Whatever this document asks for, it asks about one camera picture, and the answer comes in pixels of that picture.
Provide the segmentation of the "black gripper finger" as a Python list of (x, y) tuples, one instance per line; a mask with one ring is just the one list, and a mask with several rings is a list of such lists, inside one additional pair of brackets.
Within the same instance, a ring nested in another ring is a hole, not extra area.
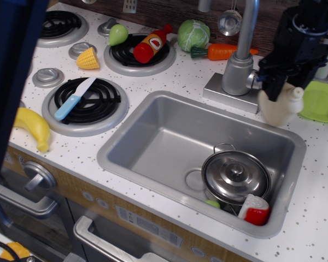
[(258, 72), (258, 80), (261, 81), (261, 90), (267, 98), (276, 102), (286, 82), (287, 76), (280, 71)]

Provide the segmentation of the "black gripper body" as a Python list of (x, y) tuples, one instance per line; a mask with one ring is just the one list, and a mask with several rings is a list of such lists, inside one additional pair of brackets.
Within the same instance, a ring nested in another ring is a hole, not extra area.
[(306, 88), (327, 63), (324, 38), (328, 38), (328, 1), (300, 1), (283, 11), (273, 50), (259, 62), (259, 71), (280, 71), (289, 84)]

